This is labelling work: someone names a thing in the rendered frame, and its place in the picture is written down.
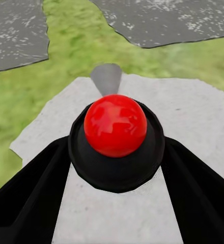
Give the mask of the pesticide atomizer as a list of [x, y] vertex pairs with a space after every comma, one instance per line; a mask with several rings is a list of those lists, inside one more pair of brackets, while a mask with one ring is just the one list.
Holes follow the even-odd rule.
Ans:
[[117, 94], [121, 66], [104, 63], [90, 74], [103, 97], [73, 122], [69, 158], [78, 176], [94, 188], [116, 194], [134, 191], [163, 161], [163, 128], [144, 103]]

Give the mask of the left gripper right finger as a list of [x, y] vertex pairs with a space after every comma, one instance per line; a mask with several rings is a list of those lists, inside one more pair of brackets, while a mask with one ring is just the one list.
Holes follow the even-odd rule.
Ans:
[[224, 179], [165, 137], [161, 170], [184, 244], [224, 244]]

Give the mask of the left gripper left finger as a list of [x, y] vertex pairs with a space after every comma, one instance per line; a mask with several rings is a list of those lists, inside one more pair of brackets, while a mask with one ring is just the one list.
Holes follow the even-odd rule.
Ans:
[[71, 160], [53, 141], [0, 189], [0, 244], [51, 244]]

